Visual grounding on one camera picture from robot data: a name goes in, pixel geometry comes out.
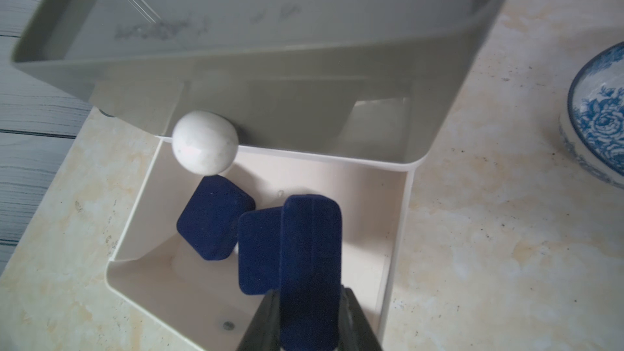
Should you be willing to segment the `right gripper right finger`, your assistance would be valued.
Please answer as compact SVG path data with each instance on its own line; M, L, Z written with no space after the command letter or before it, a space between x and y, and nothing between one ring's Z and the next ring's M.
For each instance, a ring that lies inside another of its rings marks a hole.
M382 351L382 347L350 288L341 287L338 314L339 351Z

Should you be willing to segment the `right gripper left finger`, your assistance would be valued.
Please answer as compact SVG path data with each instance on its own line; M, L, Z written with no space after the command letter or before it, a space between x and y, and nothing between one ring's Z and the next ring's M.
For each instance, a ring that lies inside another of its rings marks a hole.
M261 301L237 351L280 351L280 294L269 290Z

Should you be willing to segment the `white drawer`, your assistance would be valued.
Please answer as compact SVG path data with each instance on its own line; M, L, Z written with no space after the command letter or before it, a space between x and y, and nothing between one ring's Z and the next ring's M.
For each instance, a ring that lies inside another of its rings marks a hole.
M298 194L320 194L338 204L341 282L383 338L414 169L244 147L224 176L258 209L283 206ZM279 280L279 225L247 224L227 258L203 258L178 229L200 182L176 160L171 143L160 141L106 281L191 346L234 350L263 299L244 283Z

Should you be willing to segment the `three-tier drawer cabinet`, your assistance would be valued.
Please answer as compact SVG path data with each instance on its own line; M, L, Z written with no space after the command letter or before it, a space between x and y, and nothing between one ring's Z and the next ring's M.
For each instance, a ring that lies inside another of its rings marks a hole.
M401 170L429 153L505 0L42 0L16 69L158 137Z

